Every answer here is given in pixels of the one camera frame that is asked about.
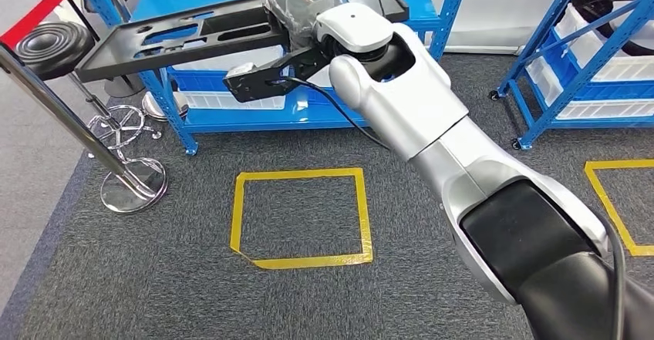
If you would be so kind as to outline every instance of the robotic arm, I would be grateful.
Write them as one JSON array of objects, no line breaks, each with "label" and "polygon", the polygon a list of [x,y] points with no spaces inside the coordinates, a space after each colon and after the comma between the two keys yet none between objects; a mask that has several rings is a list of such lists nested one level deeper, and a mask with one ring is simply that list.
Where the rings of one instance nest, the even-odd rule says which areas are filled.
[{"label": "robotic arm", "polygon": [[[490,295],[522,305],[539,340],[610,338],[614,271],[601,259],[608,253],[602,222],[477,127],[406,25],[345,3],[317,14],[312,34],[320,53],[292,52],[304,56],[296,75],[329,63],[338,96],[442,200],[459,254]],[[248,99],[262,81],[283,94],[295,86],[275,81],[280,72],[242,66],[225,82],[237,98]],[[623,300],[623,337],[652,338],[654,295],[628,279]]]}]

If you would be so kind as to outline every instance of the silver arm segment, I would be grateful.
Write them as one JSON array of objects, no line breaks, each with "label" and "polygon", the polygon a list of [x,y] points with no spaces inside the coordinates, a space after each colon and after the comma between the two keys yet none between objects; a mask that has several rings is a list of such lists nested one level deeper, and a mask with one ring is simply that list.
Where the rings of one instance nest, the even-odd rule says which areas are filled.
[{"label": "silver arm segment", "polygon": [[[341,10],[339,13],[347,17],[334,18],[329,14],[332,10],[320,15],[318,21],[325,16],[322,21],[347,25],[348,18],[354,17]],[[571,218],[595,251],[607,255],[608,239],[598,218],[560,183],[526,167],[486,136],[468,117],[467,108],[450,89],[450,78],[413,30],[402,24],[390,24],[369,8],[357,6],[353,11],[356,18],[369,19],[359,25],[384,22],[390,25],[389,30],[403,40],[415,62],[390,81],[377,82],[358,59],[336,56],[329,67],[332,86],[403,160],[418,169],[440,197],[457,250],[494,298],[516,303],[462,231],[460,222],[473,208],[516,180],[530,180]],[[366,40],[366,29],[360,27],[332,25],[329,28],[330,32],[335,30],[353,34],[336,35],[336,40]],[[389,39],[379,33],[374,36],[374,39],[381,38]],[[366,44],[375,45],[375,41]]]}]

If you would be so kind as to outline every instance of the carpet floor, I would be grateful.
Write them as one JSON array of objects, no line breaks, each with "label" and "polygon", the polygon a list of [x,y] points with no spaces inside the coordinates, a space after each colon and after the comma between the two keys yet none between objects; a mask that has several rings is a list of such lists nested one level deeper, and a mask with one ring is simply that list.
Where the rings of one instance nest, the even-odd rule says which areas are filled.
[{"label": "carpet floor", "polygon": [[[442,63],[473,120],[507,149],[520,116],[510,100],[486,94],[513,59],[452,55]],[[106,171],[83,158],[71,181],[79,192],[64,194],[67,211],[46,228],[0,329],[12,338],[531,338],[520,308],[491,300],[467,270],[416,172],[355,130],[197,139],[195,157],[183,155],[170,130],[139,140],[133,153],[161,161],[170,186],[130,216],[102,207]],[[630,129],[550,131],[533,150],[510,152],[604,213],[585,162],[653,150],[651,131]],[[240,172],[333,167],[363,168],[372,263],[267,271],[230,249]],[[636,242],[654,244],[654,172],[626,172],[598,176]],[[246,182],[241,250],[250,258],[360,249],[352,177]],[[654,287],[654,258],[628,255],[628,264]]]}]

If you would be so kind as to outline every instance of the black tray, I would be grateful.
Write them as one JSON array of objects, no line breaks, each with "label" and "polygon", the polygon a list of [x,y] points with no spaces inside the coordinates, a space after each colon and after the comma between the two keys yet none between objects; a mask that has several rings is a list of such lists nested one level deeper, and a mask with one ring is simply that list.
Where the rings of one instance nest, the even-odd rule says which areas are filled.
[{"label": "black tray", "polygon": [[[379,0],[357,0],[376,10]],[[409,18],[403,0],[381,0],[391,22]],[[165,40],[157,39],[165,35]],[[79,63],[83,82],[286,43],[268,23],[263,0],[233,0],[114,27]]]}]

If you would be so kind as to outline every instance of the yellow tape square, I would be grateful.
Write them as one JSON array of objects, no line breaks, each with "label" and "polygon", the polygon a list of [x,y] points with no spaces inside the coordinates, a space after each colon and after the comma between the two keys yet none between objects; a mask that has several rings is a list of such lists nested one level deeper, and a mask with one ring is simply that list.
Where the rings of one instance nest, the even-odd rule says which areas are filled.
[{"label": "yellow tape square", "polygon": [[[354,177],[356,189],[356,205],[359,211],[359,229],[361,230],[361,253],[328,255],[306,258],[250,259],[241,253],[241,225],[243,218],[244,186],[248,180],[293,180],[299,178],[318,177]],[[368,202],[366,188],[363,183],[362,168],[336,168],[314,170],[286,170],[279,172],[243,172],[236,177],[234,189],[234,210],[231,217],[231,236],[229,246],[238,254],[246,257],[252,264],[265,269],[289,269],[330,267],[369,263],[373,261],[373,242],[368,221]]]},{"label": "yellow tape square", "polygon": [[642,160],[588,161],[586,162],[586,165],[584,167],[586,176],[588,176],[588,179],[591,181],[591,185],[593,186],[593,189],[599,196],[599,200],[601,200],[602,204],[604,204],[604,208],[606,209],[608,216],[613,221],[615,228],[618,229],[618,233],[622,238],[622,242],[625,244],[627,250],[629,250],[629,253],[631,253],[631,255],[640,256],[640,257],[653,256],[654,245],[638,245],[636,242],[634,242],[631,234],[629,233],[627,227],[625,226],[625,223],[622,221],[622,219],[618,215],[618,212],[615,210],[615,207],[613,206],[610,199],[608,198],[608,195],[606,194],[606,190],[604,190],[604,187],[599,182],[599,178],[597,178],[597,174],[595,173],[595,170],[650,168],[650,167],[654,167],[654,160],[642,159]]}]

